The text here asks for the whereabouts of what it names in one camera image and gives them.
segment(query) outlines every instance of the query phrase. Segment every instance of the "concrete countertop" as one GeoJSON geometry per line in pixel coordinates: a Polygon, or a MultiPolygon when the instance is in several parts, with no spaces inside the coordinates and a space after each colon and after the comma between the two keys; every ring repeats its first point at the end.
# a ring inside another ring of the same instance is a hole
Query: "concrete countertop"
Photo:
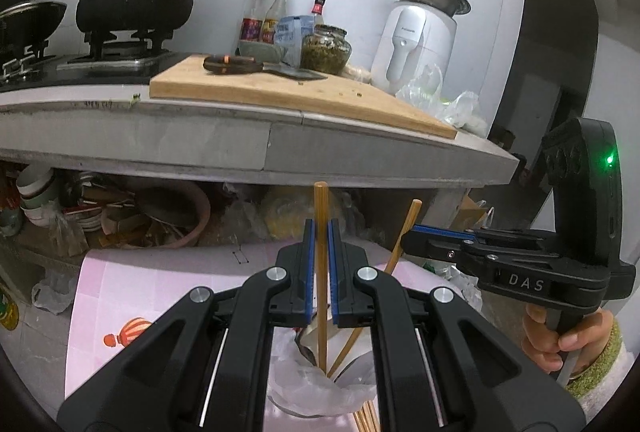
{"type": "Polygon", "coordinates": [[[148,86],[0,93],[0,158],[135,176],[383,188],[504,184],[518,164],[464,132],[447,140],[299,110],[157,100],[148,86]]]}

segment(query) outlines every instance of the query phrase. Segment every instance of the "wooden chopstick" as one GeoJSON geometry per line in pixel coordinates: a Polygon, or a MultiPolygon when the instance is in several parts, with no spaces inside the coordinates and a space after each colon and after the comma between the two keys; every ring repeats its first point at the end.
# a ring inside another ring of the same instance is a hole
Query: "wooden chopstick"
{"type": "Polygon", "coordinates": [[[374,432],[373,430],[369,430],[369,427],[367,427],[367,423],[362,415],[362,409],[353,413],[353,419],[356,421],[358,432],[374,432]]]}
{"type": "Polygon", "coordinates": [[[314,184],[316,225],[316,298],[318,300],[318,367],[326,373],[326,289],[329,268],[327,224],[329,222],[329,187],[324,181],[314,184]]]}
{"type": "MultiPolygon", "coordinates": [[[[386,263],[385,273],[391,274],[394,272],[394,268],[396,267],[396,264],[398,263],[398,260],[402,255],[402,246],[400,244],[400,239],[415,224],[415,219],[418,218],[418,213],[420,212],[421,206],[422,206],[422,201],[420,199],[414,199],[413,201],[411,201],[411,206],[409,206],[409,211],[406,213],[406,217],[404,218],[404,224],[402,225],[402,230],[400,230],[400,235],[398,235],[398,240],[396,240],[396,245],[394,246],[394,250],[391,252],[391,258],[389,259],[389,262],[386,263]]],[[[347,354],[349,354],[349,352],[351,351],[351,348],[356,343],[358,337],[362,333],[362,330],[363,328],[355,328],[351,332],[351,335],[349,336],[347,343],[344,345],[344,347],[340,351],[340,354],[338,354],[337,358],[335,359],[334,364],[331,366],[331,368],[329,369],[329,372],[327,373],[327,376],[329,378],[334,374],[334,372],[338,369],[338,367],[340,367],[340,364],[347,357],[347,354]]]]}
{"type": "Polygon", "coordinates": [[[366,401],[361,409],[353,413],[359,432],[380,432],[380,424],[372,401],[366,401]]]}
{"type": "Polygon", "coordinates": [[[364,407],[369,415],[370,421],[373,423],[374,432],[380,432],[380,422],[378,421],[378,416],[376,414],[376,409],[373,407],[372,401],[367,401],[364,404],[364,407]]]}

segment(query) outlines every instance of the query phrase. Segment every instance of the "hot air balloon sticker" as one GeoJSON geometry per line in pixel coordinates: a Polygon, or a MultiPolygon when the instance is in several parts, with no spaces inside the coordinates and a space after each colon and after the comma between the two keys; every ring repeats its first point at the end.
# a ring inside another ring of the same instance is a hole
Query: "hot air balloon sticker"
{"type": "Polygon", "coordinates": [[[133,340],[135,340],[142,334],[142,331],[144,331],[150,325],[151,322],[149,322],[148,320],[140,317],[134,318],[123,325],[119,335],[105,335],[102,341],[107,347],[115,347],[117,344],[120,344],[123,347],[127,347],[131,342],[133,342],[133,340]]]}

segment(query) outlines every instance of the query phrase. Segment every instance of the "wok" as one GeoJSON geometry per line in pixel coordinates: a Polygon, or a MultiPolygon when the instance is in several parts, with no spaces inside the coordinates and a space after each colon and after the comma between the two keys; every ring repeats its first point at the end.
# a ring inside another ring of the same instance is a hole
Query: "wok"
{"type": "Polygon", "coordinates": [[[0,11],[0,54],[21,57],[27,46],[49,38],[62,22],[66,4],[28,0],[0,11]]]}

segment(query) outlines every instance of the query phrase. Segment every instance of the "white appliance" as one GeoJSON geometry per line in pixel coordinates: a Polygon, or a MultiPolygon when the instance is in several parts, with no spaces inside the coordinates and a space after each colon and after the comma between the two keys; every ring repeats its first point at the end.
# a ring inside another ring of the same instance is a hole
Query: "white appliance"
{"type": "Polygon", "coordinates": [[[400,0],[386,21],[373,60],[372,83],[396,94],[427,65],[444,76],[456,36],[455,14],[471,11],[466,0],[400,0]]]}

